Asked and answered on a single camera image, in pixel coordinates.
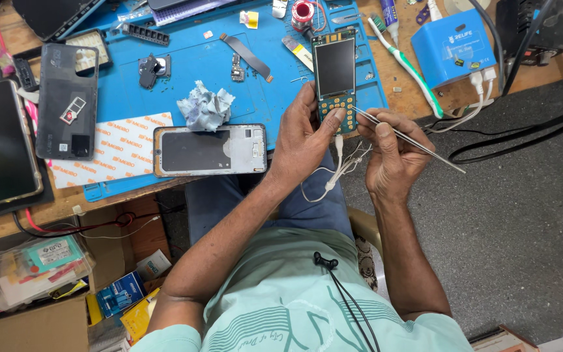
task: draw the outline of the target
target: man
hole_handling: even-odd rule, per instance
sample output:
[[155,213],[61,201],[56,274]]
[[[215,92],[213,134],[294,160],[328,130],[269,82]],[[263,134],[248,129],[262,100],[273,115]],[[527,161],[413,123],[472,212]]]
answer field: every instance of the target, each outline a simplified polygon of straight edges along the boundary
[[[404,116],[368,110],[383,121],[377,126],[357,116],[358,131],[373,145],[366,187],[390,304],[358,273],[340,184],[315,203],[297,187],[304,182],[308,198],[318,198],[331,174],[312,172],[319,165],[334,169],[328,146],[345,110],[332,110],[315,129],[316,108],[309,82],[281,118],[269,172],[246,197],[235,177],[188,185],[193,246],[166,278],[147,335],[131,352],[472,351],[407,209],[430,156],[397,140],[391,126],[434,146]],[[277,206],[279,219],[265,222]],[[315,252],[338,260],[332,275],[315,265]]]

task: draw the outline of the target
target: crumpled cloth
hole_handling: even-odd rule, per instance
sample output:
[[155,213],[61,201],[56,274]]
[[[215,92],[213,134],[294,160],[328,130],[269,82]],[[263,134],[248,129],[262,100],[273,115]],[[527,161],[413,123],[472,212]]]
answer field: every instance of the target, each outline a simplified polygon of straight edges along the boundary
[[195,84],[188,98],[177,100],[177,107],[191,131],[216,132],[217,127],[230,120],[231,102],[236,97],[223,88],[216,94],[212,93],[201,81],[195,81]]

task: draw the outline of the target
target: hand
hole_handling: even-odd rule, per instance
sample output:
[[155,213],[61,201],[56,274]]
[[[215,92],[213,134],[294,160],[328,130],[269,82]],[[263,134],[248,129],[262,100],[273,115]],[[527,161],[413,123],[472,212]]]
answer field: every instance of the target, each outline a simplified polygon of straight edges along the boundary
[[356,114],[358,132],[373,144],[366,170],[366,188],[373,203],[407,204],[411,185],[432,158],[422,149],[398,139],[392,127],[418,141],[432,152],[434,144],[418,125],[403,114],[388,109],[368,109],[367,113],[382,123],[375,125],[362,114]]
[[276,180],[287,192],[316,170],[325,156],[330,139],[345,117],[344,109],[332,109],[317,129],[314,87],[314,81],[304,84],[281,116],[275,155],[267,177]]

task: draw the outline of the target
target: flex cable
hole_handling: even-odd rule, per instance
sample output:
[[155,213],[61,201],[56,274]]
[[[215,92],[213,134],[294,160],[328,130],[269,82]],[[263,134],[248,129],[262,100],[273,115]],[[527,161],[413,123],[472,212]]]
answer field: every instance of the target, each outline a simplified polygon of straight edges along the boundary
[[236,37],[228,36],[225,33],[221,35],[221,40],[227,43],[235,52],[253,67],[259,74],[264,77],[265,81],[271,83],[273,76],[271,76],[271,69],[262,60],[258,59],[246,46]]

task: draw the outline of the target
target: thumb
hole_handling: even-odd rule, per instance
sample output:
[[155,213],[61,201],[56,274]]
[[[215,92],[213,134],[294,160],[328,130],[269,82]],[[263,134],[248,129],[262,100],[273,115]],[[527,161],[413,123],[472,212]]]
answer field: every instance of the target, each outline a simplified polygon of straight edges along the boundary
[[381,122],[375,127],[375,133],[377,134],[379,149],[382,151],[382,164],[401,163],[397,136],[392,127],[386,122]]
[[343,108],[335,108],[325,116],[323,122],[321,122],[320,127],[314,133],[314,136],[318,140],[324,141],[324,143],[329,144],[329,140],[332,138],[333,134],[338,131],[340,123],[345,119],[347,115],[347,110]]

